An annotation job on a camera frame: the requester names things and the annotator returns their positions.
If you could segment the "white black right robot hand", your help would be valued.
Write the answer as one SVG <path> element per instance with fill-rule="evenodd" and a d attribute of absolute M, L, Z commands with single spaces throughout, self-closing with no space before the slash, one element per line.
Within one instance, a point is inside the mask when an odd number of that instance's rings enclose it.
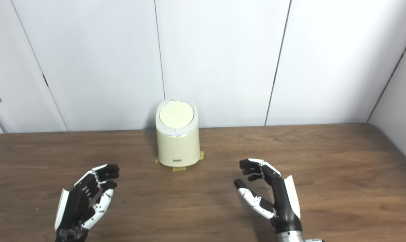
<path fill-rule="evenodd" d="M 239 167 L 248 176 L 248 181 L 264 180 L 271 187 L 274 197 L 272 203 L 250 190 L 241 179 L 236 179 L 234 185 L 247 204 L 269 219 L 277 234 L 302 232 L 301 210 L 293 177 L 282 178 L 276 168 L 256 158 L 240 160 Z"/>

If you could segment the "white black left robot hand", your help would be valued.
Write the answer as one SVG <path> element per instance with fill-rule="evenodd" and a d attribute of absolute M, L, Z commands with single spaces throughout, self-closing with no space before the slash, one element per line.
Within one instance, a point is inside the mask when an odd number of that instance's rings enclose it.
<path fill-rule="evenodd" d="M 104 164 L 88 170 L 73 189 L 63 189 L 54 223 L 56 242 L 84 242 L 112 201 L 120 168 Z"/>

